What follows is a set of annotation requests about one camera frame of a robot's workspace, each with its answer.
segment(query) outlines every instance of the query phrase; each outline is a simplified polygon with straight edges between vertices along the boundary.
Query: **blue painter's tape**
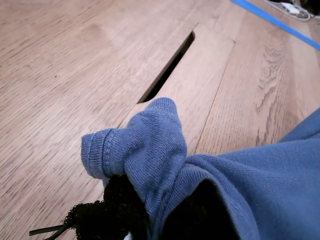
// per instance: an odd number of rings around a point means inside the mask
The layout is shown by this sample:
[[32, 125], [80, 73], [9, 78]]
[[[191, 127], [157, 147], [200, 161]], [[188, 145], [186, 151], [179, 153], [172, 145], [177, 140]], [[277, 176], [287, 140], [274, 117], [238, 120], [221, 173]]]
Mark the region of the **blue painter's tape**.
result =
[[258, 17], [278, 26], [279, 28], [285, 30], [286, 32], [297, 37], [298, 39], [301, 39], [305, 43], [309, 44], [310, 46], [312, 46], [315, 49], [320, 51], [320, 44], [319, 43], [313, 41], [312, 39], [308, 38], [307, 36], [303, 35], [302, 33], [298, 32], [297, 30], [293, 29], [292, 27], [284, 24], [282, 21], [280, 21], [279, 19], [270, 15], [269, 13], [265, 12], [264, 10], [257, 7], [256, 5], [252, 4], [251, 2], [248, 2], [246, 0], [231, 0], [231, 2], [238, 4], [239, 6], [250, 11], [251, 13], [257, 15]]

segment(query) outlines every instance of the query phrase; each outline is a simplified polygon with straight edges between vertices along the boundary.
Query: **wood grain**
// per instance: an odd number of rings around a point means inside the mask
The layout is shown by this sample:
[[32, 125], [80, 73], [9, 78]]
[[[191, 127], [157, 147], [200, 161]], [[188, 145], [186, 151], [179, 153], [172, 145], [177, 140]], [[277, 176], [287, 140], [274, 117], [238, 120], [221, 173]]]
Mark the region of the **wood grain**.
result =
[[12, 14], [0, 30], [3, 240], [29, 238], [101, 196], [101, 182], [81, 164], [81, 136], [121, 123], [197, 24], [202, 4], [80, 2], [1, 2]]
[[[194, 42], [154, 97], [175, 101], [189, 155], [196, 150], [234, 45], [231, 39], [201, 24], [193, 32]], [[137, 104], [121, 127], [149, 102]]]
[[314, 48], [249, 12], [235, 42], [197, 153], [274, 143], [320, 106]]
[[[252, 1], [318, 37], [318, 25]], [[192, 29], [157, 95], [176, 101], [189, 154], [272, 143], [320, 105], [319, 53], [228, 0], [0, 0], [0, 26], [1, 240], [44, 239], [28, 231], [102, 198], [81, 136], [143, 109]]]

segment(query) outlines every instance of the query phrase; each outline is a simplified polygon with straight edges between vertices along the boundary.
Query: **black fuzzy object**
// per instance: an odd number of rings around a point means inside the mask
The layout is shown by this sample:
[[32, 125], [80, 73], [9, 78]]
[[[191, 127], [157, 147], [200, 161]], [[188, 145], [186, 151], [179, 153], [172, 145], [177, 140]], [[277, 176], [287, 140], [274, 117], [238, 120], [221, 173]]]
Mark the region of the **black fuzzy object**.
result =
[[[34, 230], [30, 235], [59, 228], [58, 234], [47, 238], [54, 240], [72, 228], [78, 240], [123, 240], [128, 233], [133, 240], [147, 239], [149, 216], [127, 176], [111, 177], [103, 199], [78, 204], [70, 210], [63, 225]], [[161, 236], [161, 240], [201, 239], [238, 240], [217, 188], [208, 180], [201, 182], [192, 195], [172, 211]]]
[[127, 176], [113, 176], [103, 199], [74, 206], [63, 221], [72, 223], [78, 240], [123, 240], [129, 232], [147, 239], [148, 214]]

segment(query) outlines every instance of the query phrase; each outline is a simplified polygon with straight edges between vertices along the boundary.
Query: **blue sleeve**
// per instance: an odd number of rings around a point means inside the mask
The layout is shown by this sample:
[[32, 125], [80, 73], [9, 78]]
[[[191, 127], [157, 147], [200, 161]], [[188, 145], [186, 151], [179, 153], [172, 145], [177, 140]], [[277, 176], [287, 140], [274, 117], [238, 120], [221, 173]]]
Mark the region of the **blue sleeve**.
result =
[[241, 239], [315, 239], [320, 236], [318, 109], [279, 143], [225, 153], [192, 155], [175, 103], [152, 101], [126, 128], [82, 138], [81, 160], [104, 182], [126, 174], [158, 239], [170, 212], [203, 180], [219, 189]]

